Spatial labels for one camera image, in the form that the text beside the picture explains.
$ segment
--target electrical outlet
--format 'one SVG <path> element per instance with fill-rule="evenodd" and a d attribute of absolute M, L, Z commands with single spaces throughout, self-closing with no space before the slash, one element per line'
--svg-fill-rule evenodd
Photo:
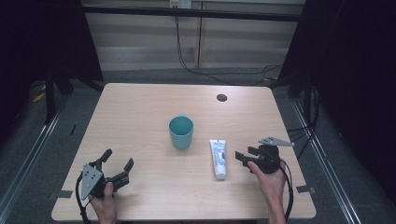
<path fill-rule="evenodd" d="M 170 8 L 180 8 L 180 0 L 169 0 Z"/>
<path fill-rule="evenodd" d="M 179 8 L 191 9 L 191 0 L 180 0 Z"/>

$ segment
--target wire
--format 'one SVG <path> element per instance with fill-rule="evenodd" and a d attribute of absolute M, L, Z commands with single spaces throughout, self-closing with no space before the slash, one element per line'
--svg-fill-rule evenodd
<path fill-rule="evenodd" d="M 93 196 L 90 198 L 90 200 L 85 204 L 85 207 L 87 207 L 88 206 L 88 204 L 90 204 L 90 202 L 93 200 Z"/>
<path fill-rule="evenodd" d="M 309 132 L 308 132 L 309 137 L 308 137 L 308 140 L 306 140 L 306 142 L 305 142 L 305 144 L 303 146 L 303 149 L 301 149 L 300 153 L 298 154 L 297 161 L 303 155 L 306 147 L 308 146 L 309 141 L 311 141 L 312 136 L 315 134 L 315 129 L 317 128 L 318 114 L 319 114 L 319 107 L 320 107 L 321 100 L 318 97 L 318 91 L 315 88 L 313 88 L 313 92 L 314 92 L 314 102 L 313 102 L 313 104 L 314 104 L 314 107 L 315 107 L 315 116 L 314 116 L 314 120 L 312 121 L 311 130 L 309 130 L 309 128 L 307 129 L 307 130 L 309 130 Z"/>
<path fill-rule="evenodd" d="M 281 64 L 270 64 L 270 65 L 265 66 L 260 72 L 251 72 L 251 73 L 237 73 L 237 72 L 231 72 L 231 73 L 203 73 L 203 72 L 192 71 L 184 63 L 183 55 L 181 53 L 180 35 L 179 35 L 179 28 L 178 28 L 178 17 L 175 17 L 175 22 L 176 22 L 176 29 L 177 29 L 177 55 L 178 55 L 178 60 L 179 60 L 179 62 L 181 64 L 181 66 L 185 70 L 187 70 L 187 71 L 189 71 L 189 72 L 191 72 L 191 73 L 193 73 L 195 75 L 210 77 L 210 78 L 215 79 L 216 81 L 219 81 L 219 82 L 231 85 L 231 86 L 240 86 L 240 85 L 237 85 L 237 84 L 234 84 L 234 83 L 231 83 L 231 82 L 227 82 L 225 80 L 222 80 L 222 79 L 219 79 L 219 78 L 213 77 L 213 76 L 218 76 L 218 75 L 259 75 L 259 74 L 263 74 L 262 79 L 260 79 L 259 81 L 255 82 L 253 84 L 248 85 L 248 86 L 256 86 L 256 85 L 264 82 L 264 80 L 266 79 L 266 75 L 265 75 L 266 72 L 274 70 L 275 68 L 277 68 L 277 67 L 282 65 L 282 63 Z"/>
<path fill-rule="evenodd" d="M 296 136 L 296 135 L 299 135 L 298 137 L 296 137 L 295 139 L 293 139 L 293 140 L 291 140 L 292 142 L 296 142 L 297 140 L 299 140 L 299 139 L 301 139 L 301 138 L 303 138 L 304 136 L 306 136 L 306 132 L 305 132 L 306 130 L 302 130 L 302 131 L 300 131 L 299 133 L 295 133 L 295 134 L 291 134 L 290 135 L 290 138 L 292 138 L 292 137 L 294 137 L 294 136 Z"/>
<path fill-rule="evenodd" d="M 288 208 L 287 208 L 286 213 L 285 213 L 285 219 L 286 219 L 286 221 L 288 221 L 289 215 L 290 215 L 290 212 L 291 212 L 291 208 L 293 207 L 293 202 L 294 202 L 293 184 L 292 184 L 292 180 L 291 180 L 291 171 L 290 171 L 290 168 L 289 168 L 288 164 L 284 160 L 281 160 L 281 161 L 283 161 L 283 163 L 285 163 L 286 167 L 289 170 L 289 176 L 288 176 L 288 175 L 286 175 L 285 170 L 282 167 L 279 166 L 279 170 L 285 176 L 286 182 L 288 183 L 288 188 L 289 188 L 289 204 L 288 204 Z"/>
<path fill-rule="evenodd" d="M 303 131 L 303 130 L 308 129 L 308 128 L 310 128 L 310 126 L 305 126 L 303 128 L 296 128 L 296 129 L 287 129 L 286 131 L 288 133 L 291 133 L 291 132 Z"/>
<path fill-rule="evenodd" d="M 86 224 L 91 224 L 90 220 L 87 217 L 87 211 L 86 211 L 87 208 L 86 208 L 86 206 L 85 207 L 82 206 L 81 200 L 79 199 L 78 186 L 79 186 L 79 182 L 81 182 L 81 179 L 82 179 L 82 172 L 81 172 L 81 174 L 79 174 L 79 177 L 77 178 L 77 182 L 76 182 L 76 199 L 77 199 L 80 214 L 82 216 L 82 220 Z"/>

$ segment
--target wooden table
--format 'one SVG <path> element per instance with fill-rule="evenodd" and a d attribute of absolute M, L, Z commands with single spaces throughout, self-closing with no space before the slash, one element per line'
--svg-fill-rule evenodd
<path fill-rule="evenodd" d="M 228 100 L 218 101 L 218 94 Z M 194 122 L 187 150 L 175 149 L 168 132 L 169 121 L 180 112 Z M 259 146 L 258 140 L 268 136 L 289 141 L 274 96 L 264 87 L 107 84 L 63 190 L 74 190 L 82 166 L 112 148 L 112 156 L 103 163 L 106 177 L 120 173 L 134 158 L 131 183 L 115 196 L 120 220 L 267 218 L 256 176 L 234 153 L 248 155 L 249 146 Z M 227 141 L 224 181 L 215 178 L 209 139 Z M 310 194 L 295 189 L 305 182 L 292 147 L 279 151 L 292 173 L 290 218 L 314 217 Z M 285 209 L 288 201 L 285 190 Z M 87 213 L 89 219 L 96 219 L 90 205 Z M 81 220 L 74 192 L 70 199 L 57 200 L 52 217 Z"/>

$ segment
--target cup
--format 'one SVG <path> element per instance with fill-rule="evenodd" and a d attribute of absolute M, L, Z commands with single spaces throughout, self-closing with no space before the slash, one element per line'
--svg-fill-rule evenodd
<path fill-rule="evenodd" d="M 173 118 L 169 122 L 169 133 L 173 146 L 177 149 L 188 148 L 191 144 L 193 130 L 194 124 L 192 120 L 187 118 L 184 113 L 180 113 Z"/>

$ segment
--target human hand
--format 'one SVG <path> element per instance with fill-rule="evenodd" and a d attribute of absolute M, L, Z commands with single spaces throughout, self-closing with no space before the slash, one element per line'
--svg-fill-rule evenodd
<path fill-rule="evenodd" d="M 90 195 L 91 205 L 98 216 L 100 224 L 117 222 L 117 208 L 113 199 L 113 183 L 108 182 L 105 186 L 105 198 L 93 198 Z"/>
<path fill-rule="evenodd" d="M 257 176 L 260 190 L 265 198 L 268 207 L 268 217 L 270 223 L 286 223 L 283 211 L 283 189 L 285 188 L 286 177 L 279 169 L 273 174 L 265 174 L 253 161 L 247 163 L 250 170 Z"/>

